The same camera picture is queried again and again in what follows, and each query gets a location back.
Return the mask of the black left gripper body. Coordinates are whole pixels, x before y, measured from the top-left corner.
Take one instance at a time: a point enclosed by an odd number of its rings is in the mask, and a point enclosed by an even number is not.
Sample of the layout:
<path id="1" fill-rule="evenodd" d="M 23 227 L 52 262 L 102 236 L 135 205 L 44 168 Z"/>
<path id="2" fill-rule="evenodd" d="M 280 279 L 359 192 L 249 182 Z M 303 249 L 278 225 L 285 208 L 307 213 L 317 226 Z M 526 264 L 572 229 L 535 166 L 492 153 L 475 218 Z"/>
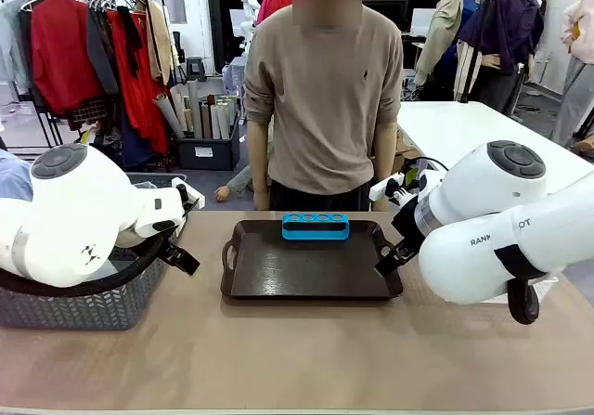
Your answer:
<path id="1" fill-rule="evenodd" d="M 172 242 L 177 243 L 188 220 L 188 212 L 184 213 L 181 224 L 175 229 L 172 235 Z"/>

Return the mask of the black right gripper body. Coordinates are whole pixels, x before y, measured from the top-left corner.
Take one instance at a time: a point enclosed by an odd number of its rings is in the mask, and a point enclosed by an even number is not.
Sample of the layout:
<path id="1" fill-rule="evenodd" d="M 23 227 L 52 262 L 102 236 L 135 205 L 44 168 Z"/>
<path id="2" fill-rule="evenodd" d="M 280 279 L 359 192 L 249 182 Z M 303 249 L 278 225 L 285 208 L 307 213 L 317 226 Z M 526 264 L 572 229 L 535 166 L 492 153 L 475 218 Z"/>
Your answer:
<path id="1" fill-rule="evenodd" d="M 425 236 L 419 230 L 415 220 L 417 199 L 409 200 L 394 216 L 392 225 L 403 237 L 403 242 L 408 248 L 419 248 Z"/>

